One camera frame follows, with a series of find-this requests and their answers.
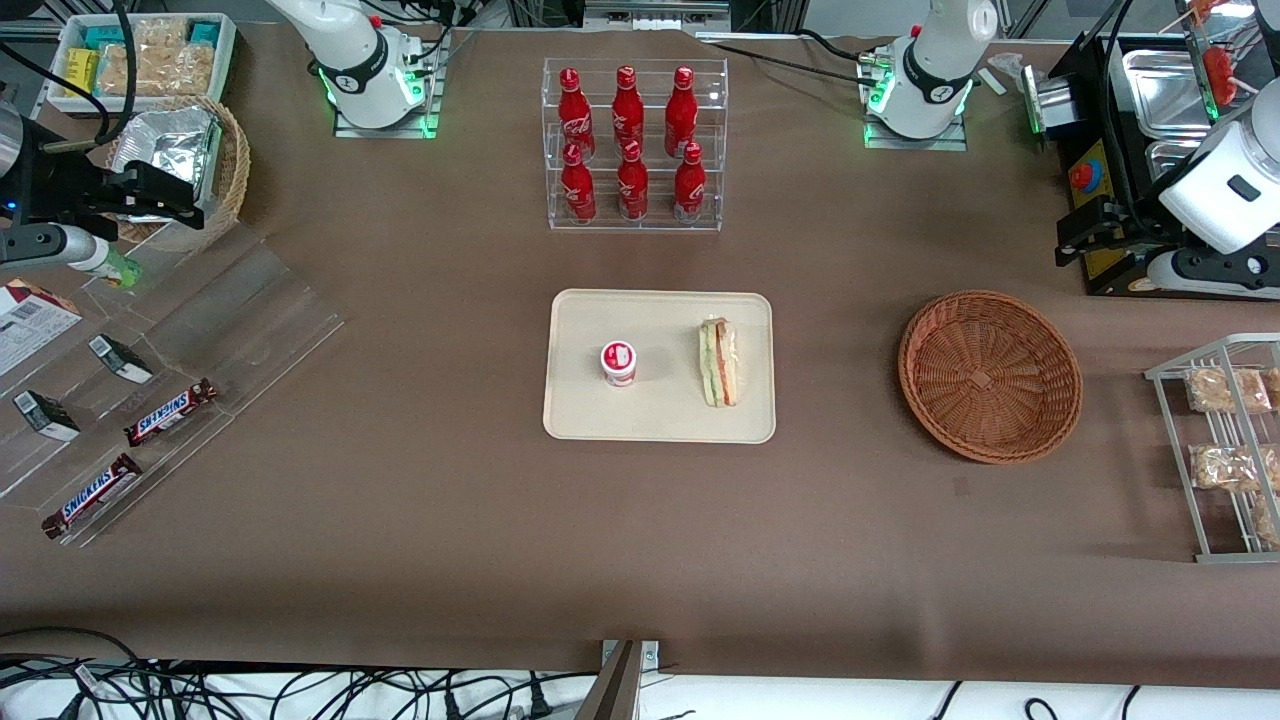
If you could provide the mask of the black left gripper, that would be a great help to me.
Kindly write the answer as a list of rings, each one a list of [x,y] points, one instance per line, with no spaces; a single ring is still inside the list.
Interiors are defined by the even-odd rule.
[[[1083,204],[1083,215],[1057,220],[1057,266],[1068,266],[1094,245],[1102,234],[1102,249],[1133,254],[1156,249],[1180,249],[1190,233],[1161,202],[1125,205],[1108,195]]]

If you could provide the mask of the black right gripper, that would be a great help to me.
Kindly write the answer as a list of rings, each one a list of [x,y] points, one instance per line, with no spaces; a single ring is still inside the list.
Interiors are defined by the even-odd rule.
[[[1,214],[9,222],[59,222],[100,213],[151,215],[140,197],[138,168],[111,172],[82,154],[4,149],[1,169]],[[154,165],[148,165],[148,202],[156,215],[195,231],[205,228],[205,211],[192,183]]]

